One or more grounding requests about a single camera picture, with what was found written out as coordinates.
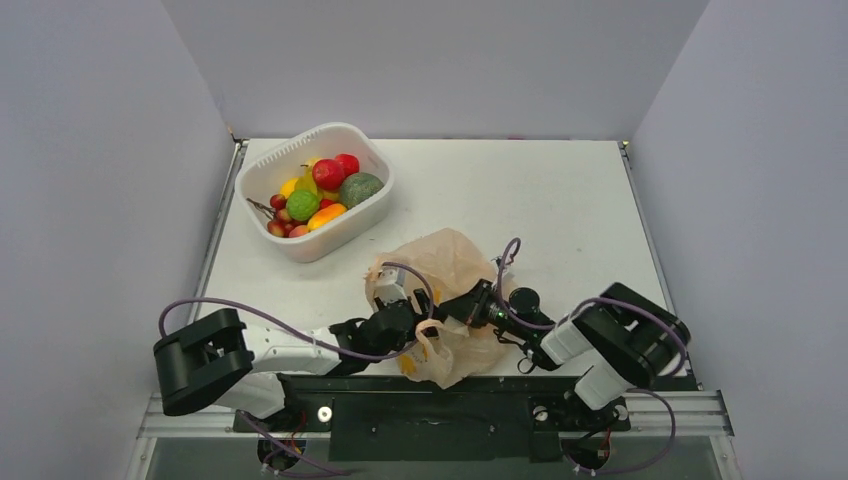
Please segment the plastic bag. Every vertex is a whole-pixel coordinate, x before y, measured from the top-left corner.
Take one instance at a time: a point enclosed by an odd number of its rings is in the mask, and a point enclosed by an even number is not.
[[[377,256],[365,278],[365,296],[372,308],[374,283],[383,262],[392,261],[418,270],[433,287],[436,303],[467,293],[477,281],[494,281],[495,267],[465,235],[449,228],[420,238],[394,252]],[[404,290],[408,296],[422,288],[418,279],[406,276]],[[507,283],[504,291],[512,290]],[[435,327],[438,337],[425,337],[423,331]],[[448,388],[468,375],[483,373],[494,366],[506,353],[491,327],[469,329],[455,319],[442,324],[437,320],[421,322],[415,331],[418,344],[397,358],[401,373],[410,380],[430,380]]]

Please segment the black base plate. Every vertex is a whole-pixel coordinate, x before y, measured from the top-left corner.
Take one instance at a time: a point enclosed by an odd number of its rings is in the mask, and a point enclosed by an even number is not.
[[[531,461],[559,461],[560,432],[586,432],[578,412],[562,400],[577,377],[471,377],[447,390],[404,377],[291,376],[299,405],[308,422],[302,431],[332,431],[330,460],[490,460],[529,457]],[[665,390],[696,390],[694,379],[667,379]],[[537,405],[551,410],[549,420],[538,422]],[[331,422],[317,419],[321,406],[333,409]],[[270,422],[271,431],[291,431],[289,423]],[[616,422],[613,430],[629,430]],[[238,417],[233,429],[250,432]]]

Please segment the basket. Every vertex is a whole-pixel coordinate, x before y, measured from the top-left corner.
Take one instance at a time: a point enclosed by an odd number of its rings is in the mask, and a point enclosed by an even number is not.
[[[310,158],[333,158],[339,153],[355,155],[360,171],[375,175],[383,181],[384,187],[343,215],[301,237],[280,238],[268,233],[267,217],[247,199],[267,203],[280,191],[283,182],[303,175],[302,165]],[[235,194],[260,235],[276,244],[292,261],[308,263],[341,247],[385,218],[391,205],[389,195],[394,181],[391,162],[361,130],[346,123],[326,123],[268,150],[255,163],[243,168],[236,177]]]

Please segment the tabletop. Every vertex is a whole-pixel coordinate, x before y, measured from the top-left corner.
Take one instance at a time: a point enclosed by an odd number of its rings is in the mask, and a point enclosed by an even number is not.
[[[282,139],[251,139],[244,164]],[[621,282],[665,306],[648,238],[618,145],[610,141],[375,140],[397,173],[385,220],[310,264],[289,261],[232,202],[209,274],[206,295],[247,303],[293,327],[313,329],[367,317],[364,275],[390,252],[445,227],[464,233],[488,258],[513,237],[522,247],[510,267],[519,286],[535,289],[542,311],[567,314],[581,300]],[[204,305],[200,315],[217,308]],[[246,323],[263,320],[241,313]],[[518,375],[509,349],[486,375]],[[592,351],[555,372],[582,375]],[[372,375],[399,375],[395,361]]]

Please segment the gray wall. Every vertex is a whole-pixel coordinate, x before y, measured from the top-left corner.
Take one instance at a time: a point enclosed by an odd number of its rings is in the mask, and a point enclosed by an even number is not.
[[[158,1],[0,24],[0,477],[123,478],[233,144]]]
[[[163,0],[240,137],[629,138],[707,0]]]
[[[848,477],[848,2],[713,0],[633,138],[748,479]]]

